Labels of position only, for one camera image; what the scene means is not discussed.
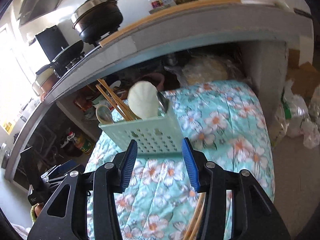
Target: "wooden chopstick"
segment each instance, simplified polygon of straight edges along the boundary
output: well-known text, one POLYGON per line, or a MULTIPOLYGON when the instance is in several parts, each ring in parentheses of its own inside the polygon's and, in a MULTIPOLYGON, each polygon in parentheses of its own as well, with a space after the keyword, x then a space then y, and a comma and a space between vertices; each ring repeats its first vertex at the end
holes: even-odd
POLYGON ((196 237, 196 235, 197 235, 197 233, 199 231, 199 228, 200 228, 200 225, 201 225, 201 220, 202 220, 203 209, 204 209, 204 202, 202 204, 201 211, 199 213, 198 220, 196 222, 195 228, 193 229, 189 240, 195 239, 195 237, 196 237))
POLYGON ((141 119, 138 117, 132 110, 127 106, 114 92, 113 90, 108 86, 108 84, 103 79, 98 79, 98 81, 101 83, 102 86, 105 87, 105 89, 109 92, 109 94, 112 96, 114 101, 120 106, 124 107, 128 112, 129 116, 135 120, 135 119, 141 119))
POLYGON ((109 101, 109 103, 119 112, 119 114, 122 115, 122 117, 126 120, 126 121, 131 121, 131 119, 129 119, 116 105, 116 103, 113 102, 113 100, 108 97, 108 95, 103 91, 103 89, 100 87, 100 85, 96 85, 96 88, 101 92, 101 94, 109 101))
POLYGON ((199 217, 199 213, 201 212, 201 208, 204 203, 204 197, 205 197, 205 193, 200 193, 200 196, 198 199, 198 204, 196 206, 195 212, 193 213, 192 219, 190 220, 188 229, 187 229, 186 233, 184 234, 183 240, 189 239, 190 235, 193 232, 194 226, 197 222, 197 219, 199 217))

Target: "window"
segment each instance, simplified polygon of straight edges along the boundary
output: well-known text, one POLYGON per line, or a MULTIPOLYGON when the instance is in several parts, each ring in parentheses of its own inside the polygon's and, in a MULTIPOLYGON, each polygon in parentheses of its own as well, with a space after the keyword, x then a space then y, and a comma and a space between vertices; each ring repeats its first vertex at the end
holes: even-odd
POLYGON ((10 134, 23 107, 35 94, 6 29, 0 31, 0 79, 0 126, 10 134))

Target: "stainless steel lid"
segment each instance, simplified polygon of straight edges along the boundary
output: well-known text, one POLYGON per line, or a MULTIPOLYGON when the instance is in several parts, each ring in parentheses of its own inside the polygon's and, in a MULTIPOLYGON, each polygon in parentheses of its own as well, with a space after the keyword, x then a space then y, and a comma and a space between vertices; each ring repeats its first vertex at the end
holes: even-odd
POLYGON ((90 10, 91 8, 97 6, 98 4, 113 1, 113 0, 87 0, 84 4, 82 4, 71 16, 72 23, 75 23, 81 15, 83 15, 86 11, 90 10))

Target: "light green plastic basket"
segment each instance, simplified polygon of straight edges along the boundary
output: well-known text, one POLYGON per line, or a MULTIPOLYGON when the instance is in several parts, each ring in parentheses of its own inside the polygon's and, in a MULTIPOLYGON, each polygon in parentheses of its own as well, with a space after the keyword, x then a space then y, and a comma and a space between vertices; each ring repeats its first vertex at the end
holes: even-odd
POLYGON ((99 127, 123 151, 134 139, 138 143, 138 154, 181 152, 183 136, 171 103, 165 116, 113 124, 100 123, 99 127))

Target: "black pot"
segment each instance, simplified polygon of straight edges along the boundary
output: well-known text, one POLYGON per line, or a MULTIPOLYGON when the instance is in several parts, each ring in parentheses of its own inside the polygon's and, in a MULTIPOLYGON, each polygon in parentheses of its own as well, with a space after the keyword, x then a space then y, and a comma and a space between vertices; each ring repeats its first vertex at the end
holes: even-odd
POLYGON ((117 1, 100 3, 82 14, 72 28, 79 32, 80 38, 89 44, 96 44, 101 36, 118 30, 123 21, 117 1))

